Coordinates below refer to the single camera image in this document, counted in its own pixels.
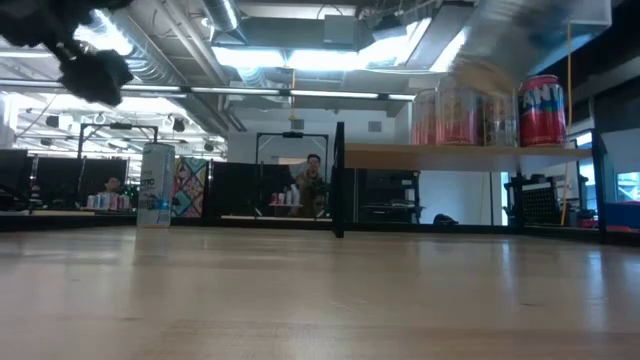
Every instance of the shelf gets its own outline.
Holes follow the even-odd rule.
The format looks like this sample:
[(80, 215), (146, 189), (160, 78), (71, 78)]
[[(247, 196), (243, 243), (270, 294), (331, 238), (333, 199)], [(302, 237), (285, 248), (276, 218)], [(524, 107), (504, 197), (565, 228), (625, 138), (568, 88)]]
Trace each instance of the shelf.
[(346, 144), (345, 167), (380, 170), (516, 172), (530, 174), (591, 157), (590, 149), (555, 147)]

